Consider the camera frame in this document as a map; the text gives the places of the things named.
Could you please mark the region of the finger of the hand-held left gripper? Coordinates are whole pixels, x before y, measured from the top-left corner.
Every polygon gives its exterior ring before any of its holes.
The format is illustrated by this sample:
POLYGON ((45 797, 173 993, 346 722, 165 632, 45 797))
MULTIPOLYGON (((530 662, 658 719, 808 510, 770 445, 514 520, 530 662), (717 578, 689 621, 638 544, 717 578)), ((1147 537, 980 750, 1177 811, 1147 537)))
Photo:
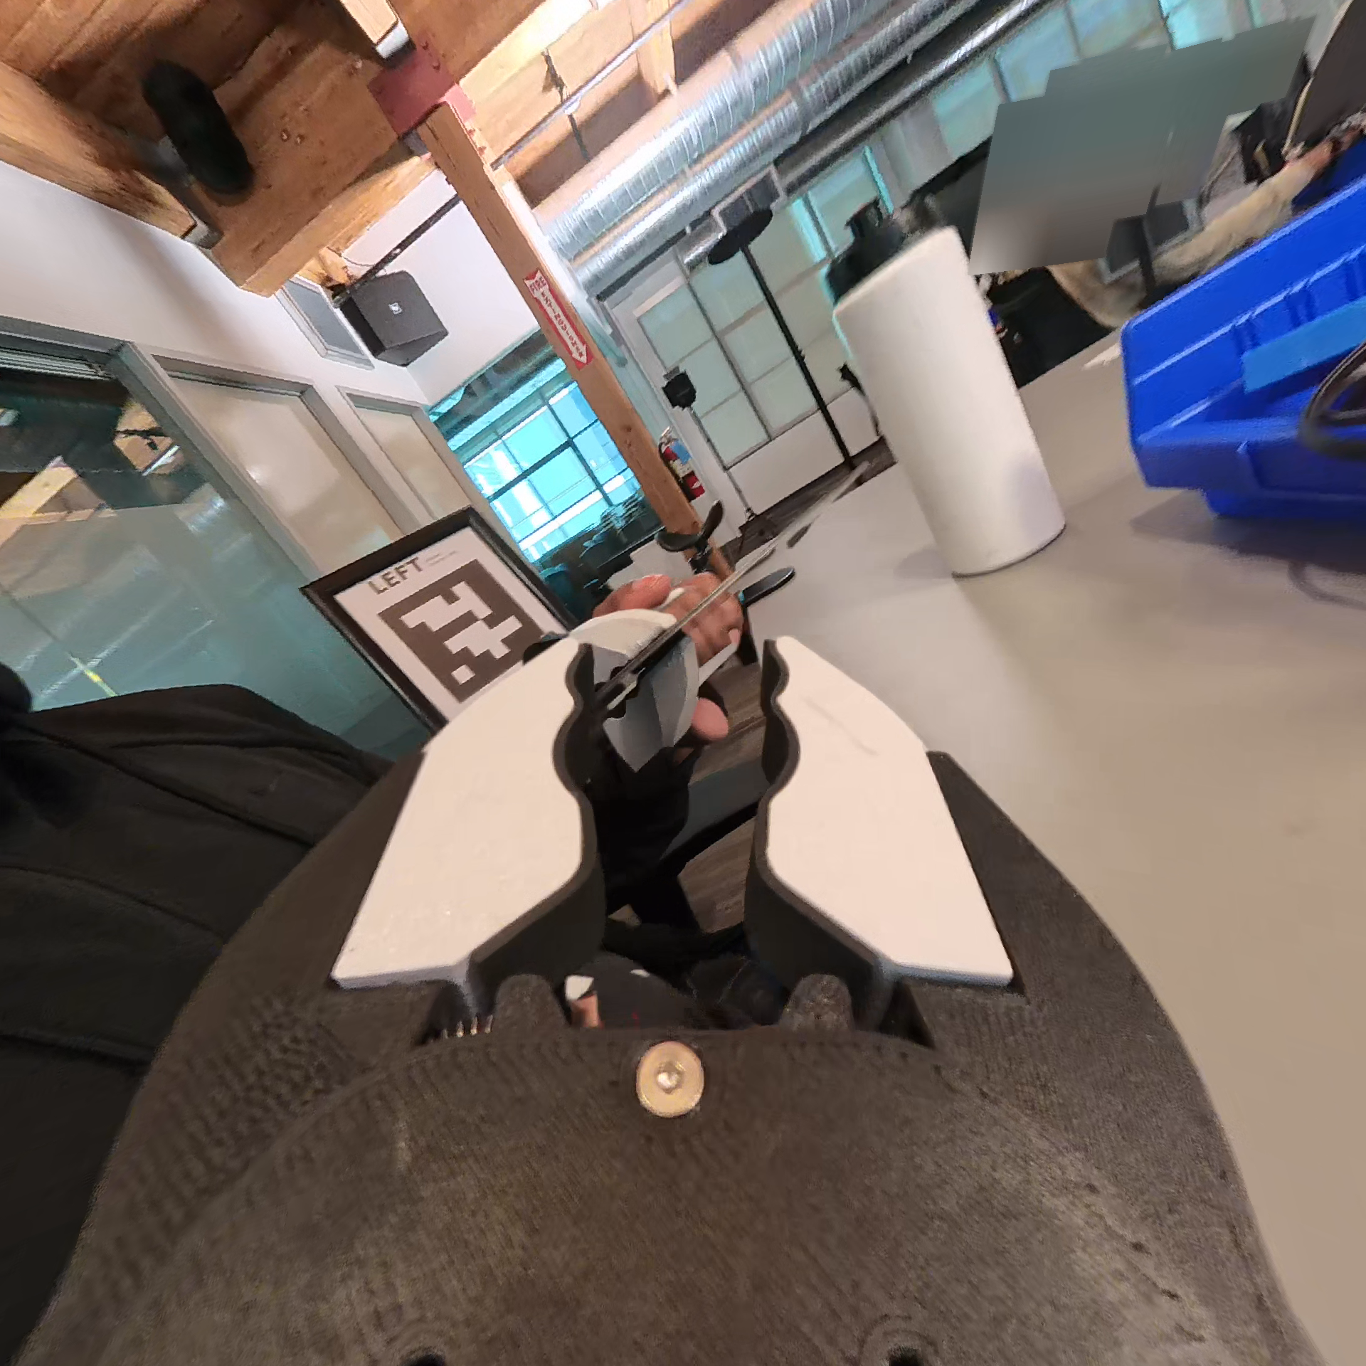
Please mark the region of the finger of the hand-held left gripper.
POLYGON ((617 609, 573 629, 591 651, 604 741, 634 773, 687 737, 699 701, 693 642, 665 609, 617 609))

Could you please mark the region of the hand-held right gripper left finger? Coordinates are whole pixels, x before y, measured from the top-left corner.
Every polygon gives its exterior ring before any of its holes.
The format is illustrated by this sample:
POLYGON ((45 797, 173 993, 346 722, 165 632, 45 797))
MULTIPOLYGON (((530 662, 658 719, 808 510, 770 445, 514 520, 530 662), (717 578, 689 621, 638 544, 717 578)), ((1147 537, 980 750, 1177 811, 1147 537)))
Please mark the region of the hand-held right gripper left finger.
POLYGON ((440 729, 334 961, 338 987, 449 981, 486 1011, 506 980, 561 981, 598 954, 591 697, 591 648, 556 642, 440 729))

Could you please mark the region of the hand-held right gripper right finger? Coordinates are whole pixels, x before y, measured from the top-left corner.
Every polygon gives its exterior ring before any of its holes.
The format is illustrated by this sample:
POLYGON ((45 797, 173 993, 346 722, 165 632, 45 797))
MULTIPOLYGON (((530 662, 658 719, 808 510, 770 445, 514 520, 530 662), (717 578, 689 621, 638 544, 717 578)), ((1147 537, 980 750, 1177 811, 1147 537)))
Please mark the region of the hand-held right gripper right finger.
POLYGON ((1013 963, 927 745, 792 636, 760 655, 765 721, 743 890, 760 967, 884 1011, 902 981, 1004 990, 1013 963))

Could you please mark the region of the black handle screwdriver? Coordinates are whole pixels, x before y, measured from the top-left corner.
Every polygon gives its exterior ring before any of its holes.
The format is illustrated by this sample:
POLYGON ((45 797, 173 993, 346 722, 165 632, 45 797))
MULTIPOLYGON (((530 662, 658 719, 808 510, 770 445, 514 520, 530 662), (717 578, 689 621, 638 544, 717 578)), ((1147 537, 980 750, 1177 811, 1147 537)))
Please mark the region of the black handle screwdriver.
MULTIPOLYGON (((770 560, 764 560, 760 565, 753 565, 749 570, 736 570, 729 571, 719 583, 719 590, 708 596, 699 609, 705 609, 717 596, 731 593, 740 606, 742 606, 742 644, 749 636, 749 617, 746 613, 765 596, 776 593, 777 589, 785 589, 792 581, 795 571, 789 567, 779 567, 773 570, 770 560)), ((693 621, 693 613, 684 620, 677 620, 677 627, 687 632, 687 627, 693 621)), ((726 648, 722 655, 713 659, 713 662, 699 668, 699 679, 708 679, 711 672, 714 672, 717 665, 729 662, 731 659, 736 659, 742 654, 742 644, 726 648)))

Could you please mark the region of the white tumbler black lid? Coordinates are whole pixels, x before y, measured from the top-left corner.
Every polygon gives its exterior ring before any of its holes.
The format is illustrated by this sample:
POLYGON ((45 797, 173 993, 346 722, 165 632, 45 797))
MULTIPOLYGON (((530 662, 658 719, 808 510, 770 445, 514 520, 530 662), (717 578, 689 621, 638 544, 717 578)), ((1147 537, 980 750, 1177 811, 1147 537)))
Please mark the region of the white tumbler black lid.
POLYGON ((833 326, 940 560, 970 578, 1037 555, 1065 513, 958 231, 870 200, 846 232, 833 326))

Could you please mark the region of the person's left forearm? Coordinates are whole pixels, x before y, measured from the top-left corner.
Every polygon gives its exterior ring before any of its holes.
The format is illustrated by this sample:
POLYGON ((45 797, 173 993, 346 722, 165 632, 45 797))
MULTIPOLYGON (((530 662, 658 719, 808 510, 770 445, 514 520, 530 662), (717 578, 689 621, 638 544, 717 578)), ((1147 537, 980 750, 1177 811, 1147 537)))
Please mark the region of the person's left forearm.
POLYGON ((699 963, 743 954, 742 927, 702 931, 687 899, 680 890, 666 893, 658 877, 665 849, 689 816, 695 759, 699 747, 687 741, 630 770, 614 747, 604 745, 585 786, 604 877, 604 909, 629 905, 636 914, 634 927, 604 919, 603 951, 659 977, 682 977, 699 963))

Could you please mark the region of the person's left hand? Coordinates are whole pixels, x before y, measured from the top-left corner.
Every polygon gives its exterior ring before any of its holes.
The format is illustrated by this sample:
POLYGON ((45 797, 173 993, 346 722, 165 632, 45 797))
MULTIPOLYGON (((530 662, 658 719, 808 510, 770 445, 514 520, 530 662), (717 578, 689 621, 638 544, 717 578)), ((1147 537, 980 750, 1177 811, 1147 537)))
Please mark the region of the person's left hand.
MULTIPOLYGON (((624 609, 656 609, 671 620, 684 620, 693 613, 695 617, 687 627, 687 636, 693 642, 699 665, 702 668, 726 648, 742 644, 742 606, 731 593, 717 596, 705 609, 699 609, 708 596, 719 590, 719 583, 722 578, 714 571, 700 571, 684 578, 648 573, 611 590, 593 615, 604 617, 624 609)), ((722 741, 726 729, 729 719, 724 698, 711 687, 700 687, 690 714, 690 727, 684 740, 674 745, 674 761, 693 759, 708 745, 722 741)))

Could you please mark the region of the glass office partition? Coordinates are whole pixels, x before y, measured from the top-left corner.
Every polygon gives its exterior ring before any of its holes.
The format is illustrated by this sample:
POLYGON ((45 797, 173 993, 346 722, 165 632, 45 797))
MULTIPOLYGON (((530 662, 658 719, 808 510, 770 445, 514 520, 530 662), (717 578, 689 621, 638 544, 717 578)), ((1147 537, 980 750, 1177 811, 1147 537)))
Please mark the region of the glass office partition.
POLYGON ((115 354, 1 338, 1 665, 36 710, 238 687, 372 755, 422 737, 115 354))

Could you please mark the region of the red white sign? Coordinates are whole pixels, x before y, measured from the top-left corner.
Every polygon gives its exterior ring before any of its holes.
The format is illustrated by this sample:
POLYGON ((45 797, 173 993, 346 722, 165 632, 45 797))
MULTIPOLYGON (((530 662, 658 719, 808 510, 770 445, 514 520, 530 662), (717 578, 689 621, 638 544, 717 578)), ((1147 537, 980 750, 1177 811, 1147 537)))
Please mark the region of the red white sign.
POLYGON ((522 288, 549 331, 558 338, 566 350, 572 367, 585 369, 593 362, 593 345, 587 337, 578 330, 576 315, 556 295, 552 282, 540 271, 522 277, 522 288))

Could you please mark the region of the person's black clothing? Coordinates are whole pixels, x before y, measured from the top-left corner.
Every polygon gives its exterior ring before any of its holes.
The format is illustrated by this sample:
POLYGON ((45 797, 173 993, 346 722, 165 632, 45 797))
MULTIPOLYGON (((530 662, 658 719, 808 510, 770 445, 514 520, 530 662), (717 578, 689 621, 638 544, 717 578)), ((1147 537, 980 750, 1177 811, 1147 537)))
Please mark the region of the person's black clothing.
POLYGON ((1 1364, 180 1009, 388 768, 243 687, 41 710, 1 665, 1 1364))

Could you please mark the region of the black disc floor stand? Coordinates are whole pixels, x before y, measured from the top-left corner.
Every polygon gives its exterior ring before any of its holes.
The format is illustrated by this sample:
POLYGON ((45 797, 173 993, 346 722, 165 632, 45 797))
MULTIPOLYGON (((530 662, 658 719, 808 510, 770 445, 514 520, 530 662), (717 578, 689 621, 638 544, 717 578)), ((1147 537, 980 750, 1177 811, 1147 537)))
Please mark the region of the black disc floor stand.
POLYGON ((753 277, 753 282, 760 291, 760 300, 765 303, 767 313, 773 315, 776 326, 785 342, 785 349, 789 350, 789 355, 796 364, 796 372, 800 372, 800 378, 801 378, 801 381, 810 396, 810 403, 815 405, 815 410, 822 420, 822 427, 836 445, 836 452, 837 452, 843 465, 852 475, 857 475, 860 465, 857 465, 852 452, 846 450, 845 436, 843 436, 837 423, 833 420, 833 415, 828 410, 828 402, 822 398, 822 393, 820 393, 820 388, 810 374, 810 367, 806 364, 804 350, 800 349, 800 344, 792 333, 792 326, 786 324, 786 319, 777 306, 777 298, 773 295, 773 288, 767 286, 767 282, 765 282, 765 277, 764 277, 764 271, 753 256, 753 243, 760 237, 764 231, 767 231, 770 224, 773 224, 773 210, 764 207, 764 210, 749 212, 743 219, 736 219, 731 225, 726 225, 726 231, 722 231, 717 243, 713 248, 708 248, 705 261, 711 267, 722 267, 729 259, 734 259, 736 254, 743 259, 749 274, 753 277))

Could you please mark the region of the blue plastic bin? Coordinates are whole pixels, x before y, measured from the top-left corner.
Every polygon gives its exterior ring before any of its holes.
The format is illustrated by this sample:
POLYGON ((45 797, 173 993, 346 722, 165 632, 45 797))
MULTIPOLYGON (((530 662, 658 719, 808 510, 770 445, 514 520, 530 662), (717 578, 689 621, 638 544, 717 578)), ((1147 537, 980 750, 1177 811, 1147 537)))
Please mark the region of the blue plastic bin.
POLYGON ((1227 519, 1363 523, 1363 423, 1301 442, 1337 362, 1243 392, 1249 350, 1363 300, 1363 177, 1330 175, 1306 213, 1124 324, 1131 446, 1150 488, 1193 489, 1227 519))

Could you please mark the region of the black round ceiling fixture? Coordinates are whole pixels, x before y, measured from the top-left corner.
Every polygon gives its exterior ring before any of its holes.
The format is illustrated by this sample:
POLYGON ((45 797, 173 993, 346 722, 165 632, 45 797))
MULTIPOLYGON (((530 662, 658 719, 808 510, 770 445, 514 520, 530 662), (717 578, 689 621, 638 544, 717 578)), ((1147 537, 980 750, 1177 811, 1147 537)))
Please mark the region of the black round ceiling fixture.
POLYGON ((175 153, 183 181, 227 207, 250 200, 255 165, 208 82, 180 62, 155 61, 141 76, 141 97, 175 153))

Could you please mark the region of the black wall speaker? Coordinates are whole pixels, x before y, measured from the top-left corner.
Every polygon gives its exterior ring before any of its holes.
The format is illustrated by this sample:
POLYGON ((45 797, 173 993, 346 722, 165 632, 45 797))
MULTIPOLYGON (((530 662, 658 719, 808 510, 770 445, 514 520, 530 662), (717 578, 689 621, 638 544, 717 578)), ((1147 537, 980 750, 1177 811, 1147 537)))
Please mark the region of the black wall speaker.
POLYGON ((334 306, 365 349, 380 360, 408 367, 435 350, 449 330, 408 271, 386 271, 336 292, 334 306))

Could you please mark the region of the silver spiral duct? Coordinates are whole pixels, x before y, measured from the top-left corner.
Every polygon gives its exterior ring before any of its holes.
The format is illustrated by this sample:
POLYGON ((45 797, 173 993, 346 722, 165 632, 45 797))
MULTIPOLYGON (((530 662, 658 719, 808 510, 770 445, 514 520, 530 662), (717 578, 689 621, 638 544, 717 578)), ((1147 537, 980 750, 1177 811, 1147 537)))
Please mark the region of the silver spiral duct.
POLYGON ((777 3, 538 210, 585 291, 634 270, 980 3, 777 3))

